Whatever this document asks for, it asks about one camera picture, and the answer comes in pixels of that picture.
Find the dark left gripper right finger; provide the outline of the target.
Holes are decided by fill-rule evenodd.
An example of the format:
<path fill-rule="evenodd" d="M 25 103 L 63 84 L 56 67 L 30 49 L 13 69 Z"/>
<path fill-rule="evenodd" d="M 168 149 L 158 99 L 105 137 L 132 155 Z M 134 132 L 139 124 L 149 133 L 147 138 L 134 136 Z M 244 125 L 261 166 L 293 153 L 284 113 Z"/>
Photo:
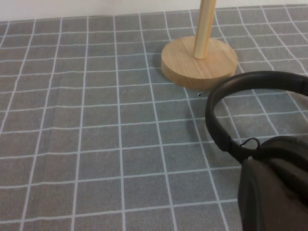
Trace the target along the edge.
<path fill-rule="evenodd" d="M 281 157 L 269 159 L 269 196 L 273 211 L 307 211 L 308 171 L 301 166 L 303 163 Z"/>

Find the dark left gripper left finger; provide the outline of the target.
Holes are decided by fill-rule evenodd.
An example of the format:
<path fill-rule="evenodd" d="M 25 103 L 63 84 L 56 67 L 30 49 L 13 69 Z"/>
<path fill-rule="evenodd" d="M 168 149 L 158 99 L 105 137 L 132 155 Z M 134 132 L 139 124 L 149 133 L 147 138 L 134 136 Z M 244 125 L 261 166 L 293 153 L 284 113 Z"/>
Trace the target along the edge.
<path fill-rule="evenodd" d="M 273 211 L 269 195 L 269 163 L 243 162 L 238 206 L 244 231 L 306 231 L 307 211 Z"/>

